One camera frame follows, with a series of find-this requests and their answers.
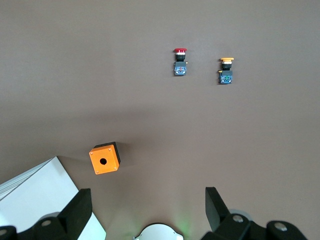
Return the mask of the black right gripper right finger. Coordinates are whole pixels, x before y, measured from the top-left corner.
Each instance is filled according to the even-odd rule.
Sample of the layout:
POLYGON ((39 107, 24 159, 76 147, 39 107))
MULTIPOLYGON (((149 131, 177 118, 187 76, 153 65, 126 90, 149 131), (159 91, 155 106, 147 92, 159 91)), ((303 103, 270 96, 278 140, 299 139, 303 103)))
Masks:
POLYGON ((215 187, 205 188, 205 213, 211 227, 203 240, 305 240, 293 224, 272 220, 262 227, 240 213, 231 213, 215 187))

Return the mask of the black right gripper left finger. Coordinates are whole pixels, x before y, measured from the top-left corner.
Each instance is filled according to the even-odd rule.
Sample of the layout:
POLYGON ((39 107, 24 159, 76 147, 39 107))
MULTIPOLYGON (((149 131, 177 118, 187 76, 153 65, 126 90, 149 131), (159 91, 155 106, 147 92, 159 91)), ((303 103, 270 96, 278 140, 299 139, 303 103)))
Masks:
POLYGON ((17 232, 16 227, 0 227, 2 240, 77 240, 93 211, 91 190, 83 188, 55 217, 45 217, 29 229, 17 232))

